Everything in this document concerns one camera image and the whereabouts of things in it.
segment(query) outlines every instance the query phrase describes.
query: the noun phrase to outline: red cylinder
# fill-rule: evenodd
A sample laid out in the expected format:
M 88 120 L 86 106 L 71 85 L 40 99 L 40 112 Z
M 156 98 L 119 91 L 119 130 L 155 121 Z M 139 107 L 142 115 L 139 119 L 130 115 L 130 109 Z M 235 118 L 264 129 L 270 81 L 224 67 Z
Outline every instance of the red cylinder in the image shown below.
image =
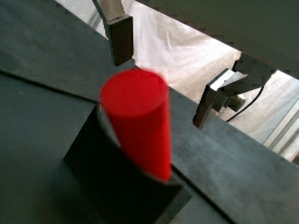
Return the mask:
M 100 90 L 100 104 L 122 149 L 160 180 L 171 177 L 170 95 L 164 79 L 135 69 L 116 74 Z

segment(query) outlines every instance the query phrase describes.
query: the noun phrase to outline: red plastic cylinder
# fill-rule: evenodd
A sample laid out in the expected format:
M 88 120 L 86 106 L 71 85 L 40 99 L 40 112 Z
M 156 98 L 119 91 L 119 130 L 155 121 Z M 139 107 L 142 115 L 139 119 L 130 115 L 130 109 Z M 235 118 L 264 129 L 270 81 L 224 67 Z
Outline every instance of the red plastic cylinder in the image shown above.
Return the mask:
M 168 87 L 160 75 L 135 69 L 116 74 L 100 90 L 100 104 L 122 149 L 160 180 L 171 177 Z

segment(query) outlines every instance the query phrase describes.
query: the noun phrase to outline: black pedestal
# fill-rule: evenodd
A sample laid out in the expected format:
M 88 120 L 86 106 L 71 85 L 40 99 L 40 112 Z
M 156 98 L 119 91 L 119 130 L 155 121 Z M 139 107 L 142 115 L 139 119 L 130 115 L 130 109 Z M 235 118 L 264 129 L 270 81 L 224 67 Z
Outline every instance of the black pedestal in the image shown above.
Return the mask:
M 110 140 L 95 107 L 64 158 L 107 223 L 168 223 L 191 196 L 146 175 Z

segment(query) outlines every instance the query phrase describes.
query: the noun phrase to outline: dark gray surface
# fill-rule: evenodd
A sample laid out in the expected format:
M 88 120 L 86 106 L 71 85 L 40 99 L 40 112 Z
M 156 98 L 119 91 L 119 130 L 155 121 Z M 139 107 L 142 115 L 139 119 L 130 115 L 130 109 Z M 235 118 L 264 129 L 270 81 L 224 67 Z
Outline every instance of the dark gray surface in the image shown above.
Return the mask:
M 172 164 L 242 224 L 299 223 L 299 169 L 215 117 L 198 130 L 195 103 L 172 91 Z
M 114 66 L 108 41 L 54 0 L 0 1 L 0 68 L 96 100 Z
M 299 79 L 295 0 L 136 0 Z
M 104 223 L 63 157 L 95 103 L 0 73 L 0 223 Z M 172 224 L 227 224 L 191 190 Z

